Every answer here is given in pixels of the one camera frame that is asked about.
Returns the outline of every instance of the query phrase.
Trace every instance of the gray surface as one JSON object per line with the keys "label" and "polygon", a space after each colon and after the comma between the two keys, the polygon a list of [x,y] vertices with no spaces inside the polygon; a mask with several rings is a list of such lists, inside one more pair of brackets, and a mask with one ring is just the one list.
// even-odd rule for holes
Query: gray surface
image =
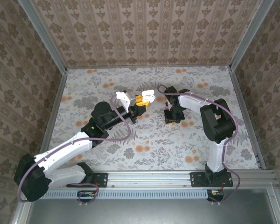
{"label": "gray surface", "polygon": [[76,200],[32,203],[28,224],[274,224],[266,190],[239,190],[224,204],[205,199]]}

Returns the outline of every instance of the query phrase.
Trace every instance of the patterned floor surface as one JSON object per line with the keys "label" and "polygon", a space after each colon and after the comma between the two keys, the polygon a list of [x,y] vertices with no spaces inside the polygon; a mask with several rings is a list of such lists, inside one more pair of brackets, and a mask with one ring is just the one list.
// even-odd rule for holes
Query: patterned floor surface
{"label": "patterned floor surface", "polygon": [[[227,147],[230,168],[258,168],[227,67],[158,67],[137,69],[69,70],[50,148],[66,141],[87,124],[96,103],[108,101],[116,91],[155,89],[158,84],[187,88],[197,95],[224,98],[236,116],[239,133]],[[131,137],[123,142],[103,142],[71,159],[66,166],[85,161],[93,170],[191,170],[204,169],[209,140],[200,115],[185,110],[178,125],[165,125],[165,98],[156,91],[148,111],[132,124]],[[109,131],[122,138],[123,124]]]}

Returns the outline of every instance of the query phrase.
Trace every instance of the robotic arm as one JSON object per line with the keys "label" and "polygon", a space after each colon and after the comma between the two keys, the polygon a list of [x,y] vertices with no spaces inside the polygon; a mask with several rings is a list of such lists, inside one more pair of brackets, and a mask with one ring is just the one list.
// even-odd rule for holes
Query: robotic arm
{"label": "robotic arm", "polygon": [[[173,86],[168,87],[165,93],[190,93],[189,90],[183,89],[177,91]],[[191,179],[192,187],[220,187],[222,182],[225,186],[233,186],[231,175],[224,168],[222,163],[223,145],[235,131],[235,124],[226,111],[217,106],[199,100],[189,95],[166,95],[168,109],[164,110],[165,122],[179,123],[184,120],[183,111],[190,109],[201,115],[203,130],[210,140],[210,154],[205,172],[193,173],[195,178]],[[225,107],[228,111],[228,105],[225,100],[219,99],[215,103]]]}
{"label": "robotic arm", "polygon": [[[187,93],[189,90],[177,91],[173,86],[167,88],[165,93],[177,94],[166,95],[168,108],[164,110],[165,122],[180,123],[184,120],[183,111],[190,109],[201,114],[203,130],[210,140],[210,155],[205,165],[205,172],[190,173],[192,187],[221,187],[222,183],[226,187],[232,187],[231,174],[223,166],[222,155],[223,145],[233,135],[235,124],[230,115],[206,100],[199,100],[189,95],[179,95]],[[144,91],[141,96],[135,96],[132,92],[117,92],[116,98],[121,101],[122,106],[117,108],[118,113],[124,118],[130,118],[133,123],[138,116],[142,115],[150,103],[155,99],[154,91]],[[216,104],[229,111],[225,100],[219,99]],[[74,156],[94,148],[109,136],[107,130],[122,122],[117,113],[111,109],[107,102],[99,102],[95,105],[91,113],[89,123],[85,125],[75,136],[61,145],[36,156],[27,154],[19,162],[15,182],[20,185],[24,175],[29,169],[31,172],[22,181],[22,192],[28,201],[35,201],[42,197],[49,189],[67,185],[71,183],[93,183],[98,174],[94,173],[86,163],[78,163],[70,168],[57,169]],[[53,151],[64,147],[53,155],[47,157]],[[105,187],[106,182],[96,183],[100,187]]]}
{"label": "robotic arm", "polygon": [[[120,99],[122,106],[117,111],[124,119],[130,118],[133,123],[138,116],[148,109],[150,103],[155,99],[154,91],[144,91],[141,96],[135,96],[132,92],[117,92],[116,98]],[[94,172],[86,163],[78,163],[70,168],[58,169],[66,161],[74,156],[94,148],[103,140],[88,140],[88,138],[102,138],[109,136],[107,130],[111,130],[115,125],[122,122],[117,113],[111,109],[109,103],[103,101],[95,105],[91,113],[89,123],[85,125],[75,136],[61,145],[36,156],[24,155],[16,170],[14,181],[20,185],[24,174],[35,163],[41,161],[28,174],[21,188],[28,201],[35,201],[42,197],[48,189],[63,186],[71,183],[90,183],[93,181]],[[65,146],[49,158],[46,156],[56,149]]]}

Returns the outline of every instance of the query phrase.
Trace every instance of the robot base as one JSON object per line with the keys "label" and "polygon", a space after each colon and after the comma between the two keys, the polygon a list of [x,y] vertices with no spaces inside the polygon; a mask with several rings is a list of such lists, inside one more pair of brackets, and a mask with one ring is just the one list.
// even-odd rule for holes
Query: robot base
{"label": "robot base", "polygon": [[233,181],[231,173],[227,172],[226,169],[221,170],[220,172],[213,173],[205,165],[205,172],[193,172],[190,173],[191,178],[191,187],[200,188],[200,187],[233,187]]}
{"label": "robot base", "polygon": [[[84,162],[80,162],[77,165],[81,166],[85,171],[86,177],[80,183],[92,183],[96,184],[99,188],[106,188],[108,183],[108,173],[94,173],[92,169]],[[89,188],[89,186],[76,186],[67,184],[68,188]]]}

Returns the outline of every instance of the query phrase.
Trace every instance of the black mounting plate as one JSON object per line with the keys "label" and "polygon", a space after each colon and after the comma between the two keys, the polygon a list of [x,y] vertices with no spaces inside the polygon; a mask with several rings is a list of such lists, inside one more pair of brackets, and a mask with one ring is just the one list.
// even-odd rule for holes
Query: black mounting plate
{"label": "black mounting plate", "polygon": [[212,184],[208,182],[205,177],[205,172],[193,172],[190,173],[191,187],[201,188],[201,187],[233,187],[233,181],[230,172],[225,172],[217,177]]}
{"label": "black mounting plate", "polygon": [[[108,173],[94,173],[90,183],[96,184],[99,188],[106,188],[108,183]],[[76,186],[68,184],[68,188],[92,188],[91,186]]]}

